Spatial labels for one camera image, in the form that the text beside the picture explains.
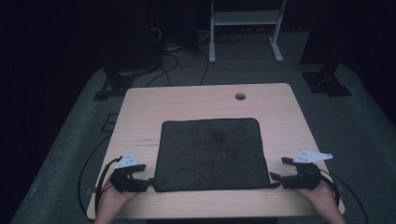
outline human hand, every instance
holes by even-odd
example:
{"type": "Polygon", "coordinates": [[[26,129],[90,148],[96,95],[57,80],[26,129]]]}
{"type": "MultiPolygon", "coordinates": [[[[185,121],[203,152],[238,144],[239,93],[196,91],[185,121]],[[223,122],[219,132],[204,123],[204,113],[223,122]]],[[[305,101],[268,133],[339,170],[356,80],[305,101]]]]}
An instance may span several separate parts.
{"type": "Polygon", "coordinates": [[[121,209],[137,192],[119,192],[110,183],[109,179],[103,186],[103,193],[99,200],[94,224],[109,224],[116,218],[121,209]]]}
{"type": "Polygon", "coordinates": [[[319,215],[328,224],[346,224],[343,216],[338,210],[332,188],[323,180],[315,189],[297,189],[309,202],[312,203],[319,215]]]}

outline grommet hole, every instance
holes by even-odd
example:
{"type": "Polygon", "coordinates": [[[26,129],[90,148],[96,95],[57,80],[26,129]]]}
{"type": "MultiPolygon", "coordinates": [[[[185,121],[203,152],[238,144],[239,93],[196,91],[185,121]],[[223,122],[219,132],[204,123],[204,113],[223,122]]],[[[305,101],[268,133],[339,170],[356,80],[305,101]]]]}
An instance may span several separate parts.
{"type": "Polygon", "coordinates": [[[243,100],[245,100],[246,98],[247,98],[246,95],[245,95],[244,93],[242,93],[242,92],[238,92],[238,93],[235,95],[235,99],[240,100],[240,101],[243,101],[243,100]]]}

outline black cable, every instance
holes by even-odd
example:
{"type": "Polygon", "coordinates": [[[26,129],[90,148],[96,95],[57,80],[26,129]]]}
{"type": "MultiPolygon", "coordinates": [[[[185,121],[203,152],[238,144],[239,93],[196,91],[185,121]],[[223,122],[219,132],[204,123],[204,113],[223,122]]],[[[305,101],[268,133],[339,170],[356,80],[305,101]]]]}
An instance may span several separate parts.
{"type": "Polygon", "coordinates": [[[231,44],[238,43],[244,39],[245,39],[244,34],[230,35],[230,34],[220,33],[220,34],[216,35],[215,41],[217,44],[231,45],[231,44]]]}
{"type": "Polygon", "coordinates": [[[201,82],[199,83],[199,85],[202,86],[202,83],[204,82],[204,78],[205,78],[206,73],[207,73],[207,69],[209,68],[209,59],[207,58],[207,55],[204,53],[203,50],[200,50],[200,51],[201,51],[201,53],[204,54],[205,59],[206,59],[206,69],[205,69],[204,75],[201,78],[201,82]]]}
{"type": "Polygon", "coordinates": [[[106,189],[102,190],[102,192],[100,192],[101,194],[105,193],[106,190],[110,189],[111,187],[113,187],[113,185],[108,186],[106,189]]]}
{"type": "Polygon", "coordinates": [[[168,56],[171,56],[171,57],[173,57],[173,58],[176,60],[175,65],[174,65],[172,68],[170,68],[169,70],[164,71],[163,73],[159,74],[159,75],[156,76],[154,79],[152,79],[152,80],[148,83],[148,85],[147,85],[146,87],[149,87],[149,85],[151,85],[151,83],[154,82],[155,79],[157,79],[157,78],[159,78],[159,77],[161,77],[161,76],[163,76],[163,75],[167,75],[168,72],[174,70],[174,69],[177,67],[177,65],[178,65],[178,58],[177,58],[175,55],[172,55],[172,54],[168,54],[168,56]]]}
{"type": "Polygon", "coordinates": [[[361,211],[362,211],[363,216],[364,216],[365,223],[368,224],[369,223],[369,218],[367,217],[366,210],[364,209],[364,206],[361,203],[361,200],[359,200],[358,196],[355,194],[355,192],[352,190],[352,188],[344,180],[342,180],[339,176],[337,176],[337,175],[335,175],[333,173],[328,173],[328,172],[326,172],[324,170],[320,170],[320,171],[326,173],[327,175],[331,176],[332,178],[334,178],[334,177],[337,178],[337,180],[339,180],[349,190],[349,192],[353,195],[355,200],[358,202],[359,207],[361,208],[361,211]]]}
{"type": "Polygon", "coordinates": [[[114,159],[111,162],[109,162],[105,166],[105,169],[103,170],[102,174],[100,175],[100,178],[98,181],[98,186],[96,187],[96,194],[95,194],[95,213],[98,210],[99,200],[100,200],[100,197],[102,196],[102,186],[103,186],[103,183],[105,182],[105,176],[107,174],[107,171],[110,168],[110,165],[113,164],[113,162],[119,162],[121,159],[122,159],[122,157],[114,159]]]}
{"type": "Polygon", "coordinates": [[[78,178],[78,203],[79,203],[79,207],[81,208],[81,211],[84,213],[84,215],[87,217],[87,210],[84,208],[84,205],[82,204],[82,200],[81,200],[81,179],[82,179],[82,175],[84,174],[84,170],[87,167],[88,162],[90,161],[93,153],[99,148],[99,146],[101,146],[108,137],[111,136],[112,133],[110,133],[108,136],[106,136],[96,147],[95,149],[91,152],[91,155],[88,157],[87,160],[85,160],[84,166],[82,167],[81,173],[79,174],[79,178],[78,178]]]}
{"type": "Polygon", "coordinates": [[[332,188],[332,191],[334,192],[334,199],[335,199],[335,203],[337,204],[337,207],[340,205],[340,192],[338,191],[338,188],[337,188],[337,185],[335,184],[335,182],[332,182],[330,179],[328,179],[324,175],[318,175],[312,171],[305,170],[305,169],[300,169],[300,170],[318,177],[320,180],[323,180],[327,185],[329,185],[332,188]]]}
{"type": "Polygon", "coordinates": [[[163,70],[163,72],[164,72],[164,74],[165,74],[165,76],[166,76],[166,79],[168,80],[168,84],[166,85],[166,86],[172,86],[172,84],[171,84],[171,78],[169,77],[169,75],[168,75],[168,72],[166,72],[163,68],[160,68],[161,70],[163,70]]]}

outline black mouse pad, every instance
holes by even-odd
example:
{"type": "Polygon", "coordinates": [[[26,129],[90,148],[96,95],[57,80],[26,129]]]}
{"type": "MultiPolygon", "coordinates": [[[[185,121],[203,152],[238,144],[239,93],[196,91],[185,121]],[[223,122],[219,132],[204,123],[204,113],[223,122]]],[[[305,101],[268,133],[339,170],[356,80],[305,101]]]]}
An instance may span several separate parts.
{"type": "Polygon", "coordinates": [[[264,189],[269,185],[257,120],[163,123],[153,183],[157,192],[264,189]]]}

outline wire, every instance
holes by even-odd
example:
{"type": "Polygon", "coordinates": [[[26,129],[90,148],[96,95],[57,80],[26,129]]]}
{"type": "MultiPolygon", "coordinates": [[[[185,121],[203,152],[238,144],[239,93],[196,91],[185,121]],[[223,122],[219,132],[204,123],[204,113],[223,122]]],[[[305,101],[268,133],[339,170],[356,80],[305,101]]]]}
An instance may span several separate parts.
{"type": "Polygon", "coordinates": [[[119,162],[122,159],[122,157],[119,157],[117,159],[112,160],[111,162],[109,162],[106,166],[105,169],[103,169],[102,174],[100,175],[99,181],[98,181],[98,186],[96,187],[96,194],[95,194],[95,213],[98,210],[98,206],[99,206],[99,200],[102,196],[102,186],[103,183],[105,182],[105,176],[107,174],[108,169],[110,168],[110,165],[114,162],[119,162]]]}
{"type": "Polygon", "coordinates": [[[102,192],[100,192],[101,194],[105,193],[106,190],[110,189],[111,187],[113,187],[113,185],[108,186],[106,189],[102,190],[102,192]]]}
{"type": "Polygon", "coordinates": [[[368,224],[368,223],[369,223],[369,218],[367,217],[366,210],[364,209],[364,206],[363,206],[363,204],[361,203],[361,200],[359,200],[358,196],[355,194],[355,192],[352,190],[352,188],[351,188],[344,180],[342,180],[339,176],[337,176],[337,175],[335,175],[335,174],[333,174],[333,173],[328,173],[328,172],[326,172],[326,171],[324,171],[324,170],[320,170],[320,171],[326,173],[326,174],[329,175],[331,178],[334,178],[334,177],[337,178],[337,180],[339,180],[339,181],[349,190],[349,192],[353,195],[353,197],[354,197],[354,198],[356,199],[356,201],[358,202],[359,207],[361,208],[361,211],[362,211],[363,216],[364,216],[364,221],[365,221],[365,223],[368,224]]]}
{"type": "Polygon", "coordinates": [[[90,156],[88,157],[87,160],[85,160],[84,166],[82,167],[81,173],[79,174],[79,178],[78,178],[78,203],[79,203],[79,207],[81,208],[81,211],[84,213],[84,215],[87,217],[87,219],[89,219],[90,221],[93,221],[92,219],[90,219],[87,216],[87,210],[84,208],[84,205],[82,204],[82,200],[81,200],[81,179],[82,179],[82,175],[84,174],[84,170],[87,167],[88,162],[90,161],[93,153],[99,148],[99,146],[101,146],[108,137],[111,136],[112,133],[110,133],[108,136],[106,136],[96,147],[95,149],[91,152],[90,156]]]}
{"type": "Polygon", "coordinates": [[[153,27],[153,28],[151,28],[151,30],[157,30],[157,31],[158,31],[158,37],[157,37],[157,40],[160,40],[160,39],[161,39],[161,30],[160,30],[160,29],[158,29],[158,28],[156,28],[156,27],[153,27]]]}
{"type": "Polygon", "coordinates": [[[167,54],[167,55],[173,57],[173,58],[176,60],[175,65],[174,65],[173,67],[171,67],[169,70],[163,71],[163,73],[159,74],[159,75],[156,76],[154,79],[152,79],[152,80],[148,83],[148,85],[147,85],[146,87],[149,87],[149,85],[151,85],[151,83],[154,82],[155,79],[157,79],[157,78],[159,78],[159,77],[161,77],[161,76],[163,76],[163,75],[167,75],[167,77],[168,77],[168,84],[170,84],[170,79],[169,79],[169,76],[168,76],[167,73],[170,72],[170,71],[172,71],[172,70],[174,70],[174,69],[177,67],[177,65],[178,65],[178,58],[177,58],[175,55],[172,55],[172,54],[167,54]]]}
{"type": "Polygon", "coordinates": [[[163,70],[163,72],[165,73],[165,75],[166,75],[166,79],[168,79],[168,87],[169,86],[172,86],[172,84],[171,84],[171,78],[169,77],[169,75],[168,75],[168,73],[165,71],[165,70],[163,70]]]}
{"type": "Polygon", "coordinates": [[[300,171],[304,171],[306,173],[309,173],[311,175],[314,175],[316,177],[319,178],[319,180],[323,180],[327,185],[329,185],[332,188],[332,191],[334,193],[334,199],[335,199],[335,203],[337,204],[337,207],[340,205],[340,192],[338,191],[337,185],[335,184],[335,182],[331,181],[330,179],[328,179],[326,176],[322,175],[322,174],[317,174],[315,172],[312,172],[310,170],[307,169],[298,169],[299,172],[300,171]]]}
{"type": "Polygon", "coordinates": [[[204,82],[204,78],[205,78],[206,73],[207,73],[207,69],[209,68],[209,59],[207,59],[207,55],[202,50],[200,50],[200,51],[201,51],[202,54],[204,54],[205,59],[206,59],[206,69],[205,69],[204,75],[201,78],[201,82],[199,83],[199,85],[202,86],[202,83],[204,82]]]}
{"type": "MultiPolygon", "coordinates": [[[[208,38],[210,37],[210,32],[209,30],[203,30],[203,31],[197,31],[197,44],[198,45],[203,45],[208,43],[208,38]]],[[[181,46],[176,46],[176,47],[168,47],[165,48],[165,53],[174,53],[176,51],[185,49],[187,47],[193,47],[195,45],[181,45],[181,46]]]]}
{"type": "Polygon", "coordinates": [[[215,36],[216,43],[221,44],[221,45],[235,44],[235,43],[238,43],[244,39],[245,39],[244,34],[230,35],[230,34],[226,34],[226,33],[219,33],[215,36]]]}

